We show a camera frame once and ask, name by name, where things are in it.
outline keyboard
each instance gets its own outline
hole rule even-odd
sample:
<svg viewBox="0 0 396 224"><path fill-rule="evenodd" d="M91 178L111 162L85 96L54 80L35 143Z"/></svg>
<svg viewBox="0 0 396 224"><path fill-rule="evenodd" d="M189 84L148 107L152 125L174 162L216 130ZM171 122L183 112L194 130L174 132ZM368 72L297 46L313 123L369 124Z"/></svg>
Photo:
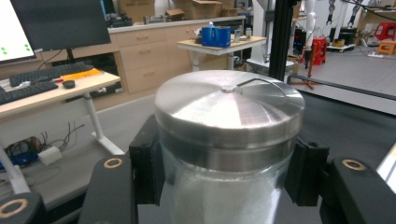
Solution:
<svg viewBox="0 0 396 224"><path fill-rule="evenodd" d="M87 65L85 63L69 63L54 66L47 69L36 70L33 72L20 73L12 75L9 77L9 85L11 87L17 87L22 82L41 82L41 81L51 81L55 78L70 75L79 72L85 72L93 69L92 65Z"/></svg>
<svg viewBox="0 0 396 224"><path fill-rule="evenodd" d="M55 90L57 88L58 85L53 82L37 82L34 85L16 89L14 91L0 92L0 105L37 95L41 92Z"/></svg>

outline red object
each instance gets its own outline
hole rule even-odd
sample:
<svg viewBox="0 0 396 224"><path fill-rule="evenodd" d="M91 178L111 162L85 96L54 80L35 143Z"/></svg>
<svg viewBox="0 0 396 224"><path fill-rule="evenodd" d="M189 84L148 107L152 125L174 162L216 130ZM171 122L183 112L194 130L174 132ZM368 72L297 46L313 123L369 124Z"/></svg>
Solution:
<svg viewBox="0 0 396 224"><path fill-rule="evenodd" d="M375 29L374 36L378 40L395 38L396 22L394 21L381 21Z"/></svg>
<svg viewBox="0 0 396 224"><path fill-rule="evenodd" d="M321 65L322 63L326 63L326 51L327 51L327 40L325 37L314 37L312 40L312 56L314 57L314 65ZM300 63L304 61L304 52L303 57L300 60Z"/></svg>

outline jar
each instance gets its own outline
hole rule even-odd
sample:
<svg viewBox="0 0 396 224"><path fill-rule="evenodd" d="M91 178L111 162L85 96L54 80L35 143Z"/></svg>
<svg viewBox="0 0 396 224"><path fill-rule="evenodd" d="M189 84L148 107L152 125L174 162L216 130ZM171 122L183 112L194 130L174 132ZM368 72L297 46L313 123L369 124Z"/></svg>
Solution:
<svg viewBox="0 0 396 224"><path fill-rule="evenodd" d="M304 99L238 71L174 77L156 92L174 224L273 223Z"/></svg>

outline orange object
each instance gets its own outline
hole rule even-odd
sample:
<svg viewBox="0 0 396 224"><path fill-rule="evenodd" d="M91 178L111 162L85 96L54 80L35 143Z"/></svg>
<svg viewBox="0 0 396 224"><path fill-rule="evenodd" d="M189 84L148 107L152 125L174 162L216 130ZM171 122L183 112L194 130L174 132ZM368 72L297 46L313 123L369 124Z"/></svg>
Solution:
<svg viewBox="0 0 396 224"><path fill-rule="evenodd" d="M376 50L376 53L385 53L388 55L396 53L396 41L381 41L381 43L379 43L378 49Z"/></svg>
<svg viewBox="0 0 396 224"><path fill-rule="evenodd" d="M102 71L100 71L96 68L93 68L89 71L74 73L74 74L70 74L70 75L66 75L66 76L61 76L61 79L63 81L67 81L67 80L75 80L75 79L79 79L79 78L83 78L83 77L97 76L97 75L101 75L101 74L103 74Z"/></svg>

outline black stand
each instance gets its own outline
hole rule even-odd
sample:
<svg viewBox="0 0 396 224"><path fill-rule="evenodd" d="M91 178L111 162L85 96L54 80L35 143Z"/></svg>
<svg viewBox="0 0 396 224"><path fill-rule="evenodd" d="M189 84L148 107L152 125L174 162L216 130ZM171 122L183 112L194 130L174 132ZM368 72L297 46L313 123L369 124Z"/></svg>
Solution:
<svg viewBox="0 0 396 224"><path fill-rule="evenodd" d="M75 63L76 60L73 56L73 50L72 49L66 49L67 51L67 59L69 60L70 63Z"/></svg>

